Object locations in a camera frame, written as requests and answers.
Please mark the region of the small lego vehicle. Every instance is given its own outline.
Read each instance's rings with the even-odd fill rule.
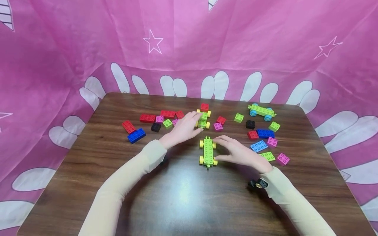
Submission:
[[[195,126],[202,129],[209,129],[210,122],[207,122],[207,120],[208,120],[208,117],[210,117],[211,112],[208,111],[208,112],[201,112],[201,113],[202,113],[202,116],[199,119],[199,121],[195,123]]]
[[[210,137],[200,140],[200,148],[203,148],[203,156],[200,156],[200,165],[206,166],[209,169],[213,165],[218,165],[218,161],[214,159],[213,149],[217,147],[216,143],[212,142]]]
[[[264,108],[259,106],[257,103],[252,104],[251,106],[248,106],[249,114],[251,116],[260,115],[264,117],[265,121],[271,121],[273,117],[275,117],[277,114],[274,113],[273,109],[268,107]]]

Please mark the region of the beige sleeve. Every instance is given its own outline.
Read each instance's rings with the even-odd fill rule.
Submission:
[[[79,236],[111,236],[126,194],[163,160],[167,150],[158,140],[149,142],[134,158],[112,174],[98,190]]]
[[[336,235],[323,217],[278,168],[273,167],[271,172],[262,174],[261,178],[268,183],[268,187],[265,188],[268,196],[288,215],[300,235]]]

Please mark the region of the blue lego brick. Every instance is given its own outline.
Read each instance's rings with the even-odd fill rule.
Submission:
[[[267,139],[269,137],[272,137],[272,138],[275,137],[274,132],[271,131],[271,130],[257,130],[257,135],[261,139]]]
[[[268,148],[268,146],[266,145],[266,143],[263,140],[255,143],[255,144],[252,144],[250,147],[256,153]]]
[[[144,132],[144,130],[142,128],[140,128],[140,129],[136,130],[135,132],[129,134],[127,136],[127,138],[129,139],[130,143],[133,144],[136,141],[143,138],[145,135],[146,135],[146,133]]]

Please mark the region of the hand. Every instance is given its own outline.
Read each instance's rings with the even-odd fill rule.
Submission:
[[[265,174],[273,170],[272,165],[264,157],[258,155],[235,139],[221,135],[214,138],[213,142],[222,145],[230,152],[228,156],[220,155],[215,157],[216,160],[251,166],[260,172],[260,174]]]
[[[171,132],[165,134],[159,141],[165,149],[182,143],[197,136],[203,129],[194,129],[195,123],[201,118],[202,113],[192,111],[179,120]]]

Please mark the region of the light blue wheel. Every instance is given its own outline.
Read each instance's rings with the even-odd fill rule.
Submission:
[[[264,120],[265,121],[271,121],[272,120],[272,116],[266,115],[266,116],[264,116]]]

